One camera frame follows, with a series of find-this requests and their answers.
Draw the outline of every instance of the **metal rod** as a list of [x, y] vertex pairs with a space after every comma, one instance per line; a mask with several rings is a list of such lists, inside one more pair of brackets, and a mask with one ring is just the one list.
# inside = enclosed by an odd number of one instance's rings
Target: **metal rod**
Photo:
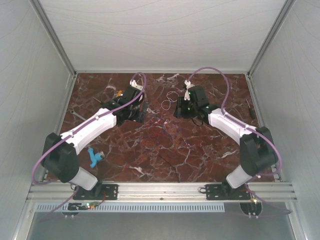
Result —
[[98, 99], [96, 99], [95, 97], [93, 97], [93, 99], [94, 99], [94, 100], [96, 100], [97, 102], [101, 103], [101, 101], [100, 101], [100, 100], [98, 100]]

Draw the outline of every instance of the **white cable clip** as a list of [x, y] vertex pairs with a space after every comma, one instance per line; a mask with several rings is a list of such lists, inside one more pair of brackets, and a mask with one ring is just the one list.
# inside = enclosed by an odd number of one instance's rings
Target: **white cable clip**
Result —
[[134, 87], [134, 88], [136, 88], [136, 89], [139, 89], [140, 91], [141, 91], [142, 88], [143, 88], [143, 86], [137, 84], [136, 80], [131, 80], [131, 81], [130, 81], [130, 86], [131, 86], [131, 87]]
[[188, 81], [188, 80], [185, 80], [184, 84], [186, 86], [186, 91], [185, 91], [185, 94], [184, 94], [184, 100], [190, 100], [188, 89], [194, 87], [195, 85], [191, 84], [191, 82]]
[[222, 113], [222, 117], [224, 117], [224, 118], [227, 118], [226, 115], [229, 114], [229, 113], [227, 113], [226, 111], [223, 111], [223, 112], [221, 111], [221, 113]]

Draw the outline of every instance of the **white vent grille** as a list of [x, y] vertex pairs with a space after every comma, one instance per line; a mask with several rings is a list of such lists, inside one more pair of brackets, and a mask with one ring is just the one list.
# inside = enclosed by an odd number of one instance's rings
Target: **white vent grille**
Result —
[[[37, 212], [49, 212], [57, 207], [58, 203], [39, 203]], [[57, 212], [75, 212], [67, 210], [68, 203]], [[225, 205], [222, 202], [206, 203], [109, 203], [105, 202], [94, 209], [79, 212], [97, 213], [224, 213]]]

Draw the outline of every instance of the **blue plastic object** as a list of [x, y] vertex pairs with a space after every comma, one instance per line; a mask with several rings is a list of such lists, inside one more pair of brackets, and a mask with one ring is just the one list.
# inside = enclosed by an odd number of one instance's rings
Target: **blue plastic object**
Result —
[[98, 162], [100, 162], [103, 159], [103, 153], [101, 154], [100, 152], [94, 154], [94, 149], [93, 148], [89, 148], [88, 149], [88, 153], [90, 154], [90, 159], [91, 159], [91, 164], [90, 167], [93, 169]]

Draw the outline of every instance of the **white wall panel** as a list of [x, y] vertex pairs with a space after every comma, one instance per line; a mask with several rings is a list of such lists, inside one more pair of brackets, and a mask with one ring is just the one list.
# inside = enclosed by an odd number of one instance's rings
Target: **white wall panel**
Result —
[[71, 81], [27, 0], [0, 0], [0, 56], [0, 239], [9, 240]]
[[320, 236], [320, 2], [296, 0], [253, 83], [299, 201], [308, 240]]
[[78, 71], [247, 71], [285, 0], [40, 0]]

